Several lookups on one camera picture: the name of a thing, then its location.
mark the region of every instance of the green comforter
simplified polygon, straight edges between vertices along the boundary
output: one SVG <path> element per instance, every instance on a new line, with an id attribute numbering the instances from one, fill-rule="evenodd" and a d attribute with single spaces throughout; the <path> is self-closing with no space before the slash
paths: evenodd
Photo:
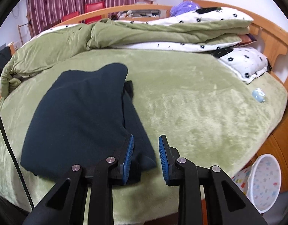
<path id="1" fill-rule="evenodd" d="M 110 33 L 111 29 L 95 31 L 97 24 L 77 25 L 46 34 L 16 52 L 4 68 L 0 88 L 5 99 L 0 100 L 0 113 L 19 162 L 33 113 L 58 76 L 67 70 L 94 71 L 112 62 L 128 67 L 127 80 L 134 83 L 134 106 L 156 156 L 158 137 L 166 134 L 169 144 L 176 147 L 181 156 L 203 167 L 219 165 L 232 176 L 253 157 L 280 121 L 287 92 L 268 73 L 246 85 L 211 55 L 97 49 L 120 38 L 133 43 L 135 31 L 142 33 L 142 40 L 152 36 L 145 29 L 125 28 L 127 31 L 120 34 L 122 26 L 102 25 L 112 27 L 118 34 Z M 172 32 L 162 33 L 169 37 Z M 33 73 L 39 74 L 24 82 L 13 77 L 13 74 Z M 266 93 L 266 102 L 258 103 L 251 96 L 257 87 Z M 158 167 L 144 172 L 140 183 L 114 189 L 115 224 L 144 222 L 177 211 L 178 187 L 165 185 L 160 160 L 157 160 Z M 23 168 L 22 172 L 36 205 L 53 183 Z M 30 210 L 1 133 L 0 195 Z"/>

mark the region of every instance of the folded clothing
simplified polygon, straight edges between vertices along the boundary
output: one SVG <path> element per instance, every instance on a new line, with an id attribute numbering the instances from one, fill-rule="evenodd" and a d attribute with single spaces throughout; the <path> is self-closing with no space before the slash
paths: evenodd
<path id="1" fill-rule="evenodd" d="M 3 67 L 8 63 L 10 59 L 11 59 L 11 49 L 8 46 L 6 46 L 0 51 L 0 76 Z"/>
<path id="2" fill-rule="evenodd" d="M 248 46 L 254 42 L 256 42 L 256 38 L 252 34 L 246 34 L 246 35 L 238 35 L 241 38 L 241 42 L 236 45 L 236 47 L 240 46 Z"/>
<path id="3" fill-rule="evenodd" d="M 134 136 L 130 182 L 156 167 L 151 143 L 123 88 L 127 67 L 108 64 L 95 72 L 62 73 L 39 103 L 29 125 L 21 165 L 56 181 L 72 165 L 95 165 Z"/>

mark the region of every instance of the white trash bin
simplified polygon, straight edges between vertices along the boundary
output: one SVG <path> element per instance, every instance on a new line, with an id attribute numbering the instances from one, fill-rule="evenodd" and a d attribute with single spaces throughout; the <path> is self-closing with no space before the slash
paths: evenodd
<path id="1" fill-rule="evenodd" d="M 232 180 L 259 213 L 265 213 L 273 206 L 279 194 L 280 166 L 274 156 L 264 154 L 252 166 L 239 171 Z"/>

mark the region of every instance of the red object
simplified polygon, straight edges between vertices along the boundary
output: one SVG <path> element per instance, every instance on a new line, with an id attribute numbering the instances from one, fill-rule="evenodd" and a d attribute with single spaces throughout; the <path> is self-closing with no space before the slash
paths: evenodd
<path id="1" fill-rule="evenodd" d="M 103 8 L 104 8 L 104 2 L 86 4 L 85 12 L 86 13 L 93 12 L 93 11 L 96 11 L 96 10 L 99 10 L 99 9 L 103 9 Z M 102 16 L 96 16 L 96 17 L 93 17 L 93 18 L 90 18 L 90 19 L 86 19 L 85 23 L 88 25 L 88 24 L 96 22 L 96 21 L 98 21 L 100 19 L 102 19 Z"/>
<path id="2" fill-rule="evenodd" d="M 79 14 L 79 11 L 76 11 L 76 12 L 74 12 L 74 13 L 70 13 L 70 14 L 68 14 L 68 15 L 65 15 L 64 17 L 62 17 L 62 22 L 64 22 L 64 21 L 66 21 L 66 20 L 68 20 L 68 19 L 72 19 L 72 18 L 74 18 L 74 17 L 77 17 L 77 16 L 79 16 L 80 14 Z"/>

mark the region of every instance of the pillow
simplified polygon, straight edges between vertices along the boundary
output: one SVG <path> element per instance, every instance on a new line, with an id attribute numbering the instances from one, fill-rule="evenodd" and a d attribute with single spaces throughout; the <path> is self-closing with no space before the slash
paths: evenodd
<path id="1" fill-rule="evenodd" d="M 238 11 L 237 9 L 230 8 L 230 7 L 221 7 L 221 8 L 204 8 L 198 9 L 196 11 L 183 13 L 177 15 L 175 17 L 164 18 L 164 19 L 157 19 L 148 22 L 142 21 L 133 21 L 133 23 L 146 23 L 149 25 L 164 25 L 170 26 L 178 23 L 203 23 L 203 22 L 212 22 L 212 21 L 221 21 L 221 20 L 239 20 L 241 21 L 241 28 L 245 28 L 250 26 L 253 18 Z"/>
<path id="2" fill-rule="evenodd" d="M 218 60 L 247 84 L 268 71 L 267 57 L 252 47 L 233 48 Z"/>

